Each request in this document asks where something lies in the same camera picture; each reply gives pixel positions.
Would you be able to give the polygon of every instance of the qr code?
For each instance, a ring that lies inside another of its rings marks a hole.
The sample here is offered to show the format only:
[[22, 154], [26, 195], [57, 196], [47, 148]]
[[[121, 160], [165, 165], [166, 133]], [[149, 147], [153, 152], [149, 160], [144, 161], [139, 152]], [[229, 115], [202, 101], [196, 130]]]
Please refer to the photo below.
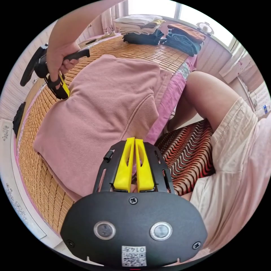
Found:
[[122, 246], [122, 266], [147, 266], [146, 247]]

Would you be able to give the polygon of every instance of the striped cushion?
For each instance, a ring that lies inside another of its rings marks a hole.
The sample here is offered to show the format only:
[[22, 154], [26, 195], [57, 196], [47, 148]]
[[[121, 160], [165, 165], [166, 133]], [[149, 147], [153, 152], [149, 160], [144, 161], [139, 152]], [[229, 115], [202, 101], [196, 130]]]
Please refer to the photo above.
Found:
[[207, 120], [164, 134], [156, 142], [178, 195], [192, 192], [198, 178], [214, 174], [212, 128]]

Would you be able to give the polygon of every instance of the folded clothes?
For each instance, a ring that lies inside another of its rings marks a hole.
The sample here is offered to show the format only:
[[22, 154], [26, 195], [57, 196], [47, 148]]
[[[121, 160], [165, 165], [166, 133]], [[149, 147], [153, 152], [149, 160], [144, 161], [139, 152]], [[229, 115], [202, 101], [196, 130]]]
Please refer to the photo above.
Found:
[[198, 32], [197, 30], [191, 27], [181, 25], [179, 23], [170, 24], [167, 27], [171, 29], [172, 33], [184, 35], [193, 42], [202, 43], [205, 40], [204, 34]]
[[145, 35], [140, 34], [137, 35], [135, 33], [129, 33], [123, 36], [123, 41], [127, 41], [128, 43], [133, 44], [150, 44], [150, 45], [158, 45], [161, 37], [164, 36], [164, 33], [159, 29], [156, 29], [153, 34]]
[[135, 34], [145, 34], [150, 35], [155, 32], [157, 28], [160, 27], [160, 25], [155, 25], [153, 28], [146, 28], [146, 27], [140, 27], [139, 25], [133, 25], [128, 23], [116, 23], [116, 27], [119, 29], [119, 33], [122, 35], [128, 34], [128, 33], [135, 33]]
[[161, 16], [156, 15], [129, 15], [126, 17], [121, 17], [118, 19], [115, 19], [114, 22], [119, 23], [131, 23], [135, 25], [147, 25], [148, 23], [151, 23], [155, 20], [162, 20], [163, 18]]
[[203, 42], [201, 44], [191, 41], [188, 37], [184, 35], [179, 35], [169, 32], [166, 35], [166, 39], [161, 40], [160, 43], [164, 43], [175, 49], [179, 49], [184, 53], [194, 56], [199, 53], [202, 48]]
[[140, 28], [154, 28], [157, 25], [161, 25], [164, 22], [165, 22], [164, 20], [155, 20], [151, 23], [148, 23], [147, 25], [140, 25]]

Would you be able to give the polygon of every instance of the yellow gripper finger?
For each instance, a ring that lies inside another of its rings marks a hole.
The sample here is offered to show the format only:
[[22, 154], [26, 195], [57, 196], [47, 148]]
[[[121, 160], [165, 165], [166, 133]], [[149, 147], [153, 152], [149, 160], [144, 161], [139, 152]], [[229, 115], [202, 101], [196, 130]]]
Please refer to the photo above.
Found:
[[63, 89], [67, 93], [68, 97], [70, 97], [70, 90], [68, 89], [64, 79], [62, 78], [62, 73], [61, 72], [59, 72], [59, 77], [61, 79], [60, 85], [63, 87]]
[[152, 178], [150, 164], [142, 139], [135, 140], [135, 158], [136, 158], [137, 191], [141, 192], [153, 190], [154, 181]]
[[125, 190], [130, 193], [133, 172], [134, 147], [135, 138], [127, 138], [113, 184], [116, 190]]

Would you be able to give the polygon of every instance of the black metal plate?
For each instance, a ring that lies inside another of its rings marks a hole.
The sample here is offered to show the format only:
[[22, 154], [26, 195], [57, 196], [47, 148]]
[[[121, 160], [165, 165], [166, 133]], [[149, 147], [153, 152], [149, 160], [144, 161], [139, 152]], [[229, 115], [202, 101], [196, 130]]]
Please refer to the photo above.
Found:
[[[137, 204], [129, 203], [132, 196]], [[115, 226], [111, 240], [94, 234], [99, 221]], [[160, 221], [172, 226], [172, 235], [164, 241], [150, 236], [150, 228]], [[189, 201], [165, 192], [91, 194], [71, 207], [60, 234], [74, 256], [82, 260], [88, 256], [95, 263], [115, 268], [122, 267], [122, 246], [145, 246], [147, 267], [151, 268], [175, 263], [178, 258], [181, 262], [191, 259], [200, 249], [194, 250], [193, 244], [203, 244], [207, 238], [198, 210]]]

